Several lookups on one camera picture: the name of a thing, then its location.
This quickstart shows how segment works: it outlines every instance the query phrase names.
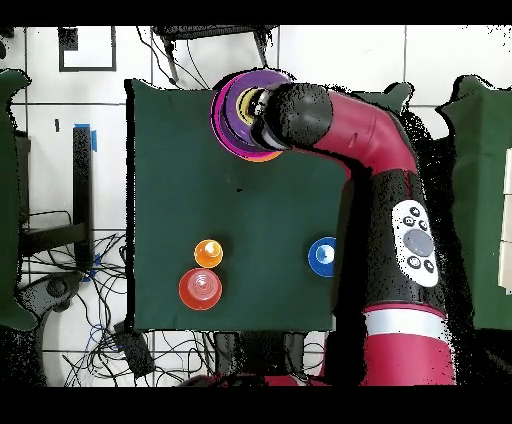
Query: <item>metal frame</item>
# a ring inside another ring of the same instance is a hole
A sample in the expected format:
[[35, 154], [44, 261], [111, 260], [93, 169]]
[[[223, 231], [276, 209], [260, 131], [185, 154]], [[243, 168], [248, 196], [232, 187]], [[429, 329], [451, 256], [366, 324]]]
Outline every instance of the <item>metal frame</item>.
[[177, 40], [194, 40], [197, 38], [215, 37], [219, 35], [241, 34], [252, 32], [258, 48], [260, 60], [264, 68], [268, 66], [265, 50], [267, 48], [266, 33], [278, 25], [194, 25], [194, 26], [157, 26], [151, 30], [158, 35], [164, 43], [165, 53], [171, 68], [174, 81], [179, 81], [176, 66], [174, 64], [174, 42]]

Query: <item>black stand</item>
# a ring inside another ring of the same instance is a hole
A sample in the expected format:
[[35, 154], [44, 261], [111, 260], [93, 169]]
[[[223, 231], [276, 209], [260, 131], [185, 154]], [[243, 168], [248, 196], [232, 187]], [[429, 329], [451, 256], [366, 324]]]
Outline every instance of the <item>black stand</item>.
[[177, 40], [195, 40], [196, 38], [215, 37], [219, 35], [241, 34], [252, 32], [256, 47], [264, 68], [268, 66], [265, 57], [267, 47], [267, 33], [277, 25], [193, 25], [193, 26], [156, 26], [151, 30], [158, 35], [164, 43], [165, 53], [171, 68], [174, 81], [178, 81], [178, 74], [174, 64], [174, 43]]
[[[22, 221], [28, 219], [28, 152], [26, 133], [16, 133], [19, 147]], [[76, 267], [86, 272], [93, 264], [91, 134], [89, 128], [73, 128], [73, 224], [25, 230], [20, 234], [23, 256], [74, 243]]]

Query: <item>tangled wires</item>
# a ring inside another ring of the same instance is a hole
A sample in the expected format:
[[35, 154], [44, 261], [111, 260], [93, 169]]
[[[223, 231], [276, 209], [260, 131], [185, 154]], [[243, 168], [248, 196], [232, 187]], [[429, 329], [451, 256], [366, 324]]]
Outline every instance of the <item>tangled wires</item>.
[[[77, 294], [79, 303], [84, 308], [85, 319], [89, 324], [89, 334], [84, 340], [83, 354], [78, 357], [63, 355], [63, 359], [70, 367], [70, 371], [64, 382], [66, 387], [94, 387], [94, 386], [177, 386], [195, 375], [215, 375], [215, 363], [217, 355], [225, 355], [217, 349], [213, 341], [213, 332], [188, 332], [190, 337], [179, 343], [170, 343], [170, 332], [147, 332], [143, 336], [155, 361], [155, 371], [144, 377], [136, 379], [129, 369], [126, 357], [122, 350], [116, 346], [114, 330], [112, 329], [112, 312], [109, 300], [112, 296], [126, 295], [126, 236], [124, 233], [113, 233], [106, 237], [94, 240], [94, 250], [101, 251], [96, 255], [94, 266], [85, 273], [89, 285], [95, 291], [94, 301], [97, 298], [97, 318], [93, 318], [94, 303], [83, 297], [83, 293]], [[109, 255], [118, 252], [122, 265], [110, 263]], [[30, 258], [33, 268], [39, 266], [52, 266], [67, 271], [76, 270], [75, 257], [68, 246], [59, 249], [52, 249], [47, 252], [47, 258], [43, 253], [36, 254]], [[33, 270], [32, 274], [47, 274], [49, 271], [38, 272]], [[166, 344], [161, 351], [155, 352], [154, 337], [160, 337]], [[295, 371], [294, 374], [302, 375], [308, 369], [315, 368], [320, 364], [306, 367], [304, 370]], [[241, 372], [233, 370], [232, 374]]]

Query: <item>green table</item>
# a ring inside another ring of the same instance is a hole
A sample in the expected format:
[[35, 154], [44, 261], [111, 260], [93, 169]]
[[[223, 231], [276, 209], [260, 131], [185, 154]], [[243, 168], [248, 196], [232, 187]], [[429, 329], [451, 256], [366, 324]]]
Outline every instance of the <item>green table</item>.
[[[227, 152], [210, 125], [214, 91], [159, 90], [131, 80], [135, 115], [135, 328], [218, 331], [332, 329], [337, 281], [307, 254], [336, 236], [346, 177], [330, 160], [285, 152], [250, 163]], [[399, 84], [374, 100], [399, 112]], [[365, 100], [371, 95], [361, 94]], [[219, 303], [188, 309], [178, 283], [206, 238], [224, 248], [214, 268]]]

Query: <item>cable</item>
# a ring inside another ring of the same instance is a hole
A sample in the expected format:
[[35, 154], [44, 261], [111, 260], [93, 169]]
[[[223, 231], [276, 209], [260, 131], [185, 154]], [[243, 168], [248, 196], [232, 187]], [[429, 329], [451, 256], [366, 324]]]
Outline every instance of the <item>cable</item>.
[[204, 80], [203, 76], [201, 75], [201, 72], [199, 72], [199, 69], [197, 69], [197, 66], [196, 66], [196, 63], [194, 62], [194, 59], [192, 58], [192, 54], [190, 53], [190, 47], [188, 45], [188, 41], [187, 40], [187, 50], [188, 50], [188, 55], [190, 57], [190, 61], [192, 62], [192, 65], [194, 65], [194, 68], [197, 72], [197, 74], [199, 75], [199, 78], [201, 78], [201, 81], [204, 82], [204, 85], [206, 85], [206, 88], [208, 88], [208, 90], [210, 90], [210, 86], [208, 85], [208, 83]]
[[[161, 53], [161, 54], [162, 54], [162, 55], [163, 55], [167, 60], [169, 60], [169, 56], [167, 56], [167, 54], [166, 54], [166, 53], [164, 53], [164, 52], [162, 51], [162, 49], [158, 46], [158, 44], [157, 44], [157, 43], [155, 43], [155, 39], [153, 38], [153, 31], [151, 31], [151, 41], [152, 41], [152, 42], [153, 42], [153, 44], [156, 46], [156, 48], [158, 49], [158, 51], [159, 51], [159, 52], [160, 52], [160, 53]], [[174, 64], [175, 64], [178, 68], [182, 69], [184, 72], [186, 72], [188, 75], [190, 75], [190, 77], [191, 77], [192, 79], [194, 79], [194, 80], [195, 80], [195, 81], [196, 81], [196, 82], [197, 82], [197, 83], [198, 83], [202, 88], [206, 89], [206, 87], [201, 83], [201, 81], [199, 81], [199, 80], [198, 80], [194, 75], [192, 75], [189, 71], [187, 71], [187, 70], [186, 70], [183, 66], [181, 66], [178, 62], [176, 62], [176, 60], [173, 60], [173, 62], [174, 62]]]
[[179, 90], [184, 90], [182, 87], [180, 87], [176, 81], [174, 80], [174, 78], [171, 78], [169, 75], [167, 75], [164, 70], [162, 69], [162, 67], [160, 66], [160, 60], [158, 60], [158, 55], [156, 54], [155, 50], [153, 49], [152, 46], [150, 46], [148, 43], [146, 43], [143, 39], [142, 39], [142, 35], [140, 33], [140, 29], [138, 26], [135, 26], [135, 28], [137, 28], [137, 33], [139, 34], [139, 39], [140, 39], [140, 42], [142, 44], [144, 44], [145, 46], [149, 47], [149, 49], [151, 50], [151, 52], [155, 55], [155, 58], [156, 58], [156, 64], [158, 66], [158, 69], [160, 69], [160, 72], [162, 72], [162, 74], [164, 74], [167, 79], [169, 80], [169, 82], [174, 85], [175, 87], [177, 87]]

